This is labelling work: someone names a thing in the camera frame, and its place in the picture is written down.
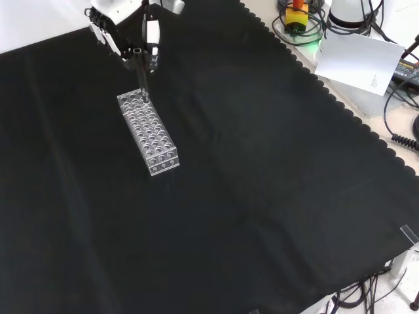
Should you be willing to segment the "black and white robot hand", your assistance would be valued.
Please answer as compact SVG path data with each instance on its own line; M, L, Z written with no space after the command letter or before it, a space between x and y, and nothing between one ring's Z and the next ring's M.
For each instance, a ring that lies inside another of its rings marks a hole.
M181 14L183 1L91 1L84 10L89 28L98 43L109 48L120 60L152 73L160 61L159 6L174 14Z

